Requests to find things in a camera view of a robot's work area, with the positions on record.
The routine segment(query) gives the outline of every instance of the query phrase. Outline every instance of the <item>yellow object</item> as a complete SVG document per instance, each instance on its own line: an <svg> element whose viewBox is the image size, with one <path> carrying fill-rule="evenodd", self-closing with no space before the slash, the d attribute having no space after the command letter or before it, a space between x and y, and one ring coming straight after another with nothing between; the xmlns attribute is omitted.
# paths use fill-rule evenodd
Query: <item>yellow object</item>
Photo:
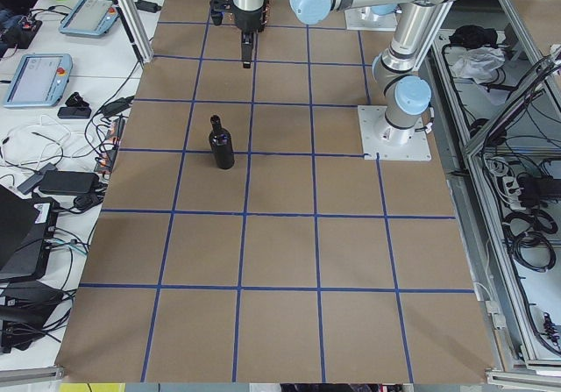
<svg viewBox="0 0 561 392"><path fill-rule="evenodd" d="M89 392L90 389L92 392L124 392L124 383L62 383L59 392Z"/></svg>

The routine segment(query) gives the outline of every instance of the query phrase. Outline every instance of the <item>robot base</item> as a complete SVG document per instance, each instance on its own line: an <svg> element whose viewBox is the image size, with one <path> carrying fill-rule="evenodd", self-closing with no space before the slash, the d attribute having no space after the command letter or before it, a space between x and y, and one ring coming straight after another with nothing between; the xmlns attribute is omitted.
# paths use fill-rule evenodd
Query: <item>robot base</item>
<svg viewBox="0 0 561 392"><path fill-rule="evenodd" d="M415 132L409 142L402 146L390 146L374 136L374 122L385 112L386 106L359 106L360 136L365 160L376 160L379 154L381 160L430 161L429 142L425 132ZM421 127L423 122L419 118L415 128Z"/></svg>
<svg viewBox="0 0 561 392"><path fill-rule="evenodd" d="M344 12L344 20L346 21L347 30L367 30L367 31L395 31L397 19L395 13L389 15L377 15L376 19L363 19L364 8L347 9Z"/></svg>

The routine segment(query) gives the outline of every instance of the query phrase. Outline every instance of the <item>blue and white tablet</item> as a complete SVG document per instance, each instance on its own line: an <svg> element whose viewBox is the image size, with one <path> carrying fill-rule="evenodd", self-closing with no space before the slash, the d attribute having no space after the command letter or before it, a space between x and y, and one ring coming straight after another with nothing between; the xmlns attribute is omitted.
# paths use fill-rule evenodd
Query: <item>blue and white tablet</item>
<svg viewBox="0 0 561 392"><path fill-rule="evenodd" d="M4 98L6 108L53 107L72 70L69 54L24 54Z"/></svg>
<svg viewBox="0 0 561 392"><path fill-rule="evenodd" d="M111 0L79 0L62 19L59 31L66 35L101 37L118 18Z"/></svg>

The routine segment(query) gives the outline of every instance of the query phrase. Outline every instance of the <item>white cloth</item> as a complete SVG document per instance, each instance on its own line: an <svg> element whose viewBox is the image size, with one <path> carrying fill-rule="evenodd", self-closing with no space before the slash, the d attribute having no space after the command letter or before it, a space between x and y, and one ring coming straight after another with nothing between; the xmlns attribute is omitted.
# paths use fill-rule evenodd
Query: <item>white cloth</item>
<svg viewBox="0 0 561 392"><path fill-rule="evenodd" d="M481 47L468 50L454 63L451 72L456 78L471 78L476 83L493 81L494 72L505 62L505 55L499 48Z"/></svg>

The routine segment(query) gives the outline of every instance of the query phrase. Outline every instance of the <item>dark bottle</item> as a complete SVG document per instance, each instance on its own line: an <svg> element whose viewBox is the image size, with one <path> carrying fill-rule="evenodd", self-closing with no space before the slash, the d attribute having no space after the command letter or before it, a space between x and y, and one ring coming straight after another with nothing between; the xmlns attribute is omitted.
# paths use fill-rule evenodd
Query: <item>dark bottle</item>
<svg viewBox="0 0 561 392"><path fill-rule="evenodd" d="M230 133L222 127L219 116L210 118L212 132L209 135L210 149L217 162L217 166L227 170L234 165L234 149L231 145Z"/></svg>

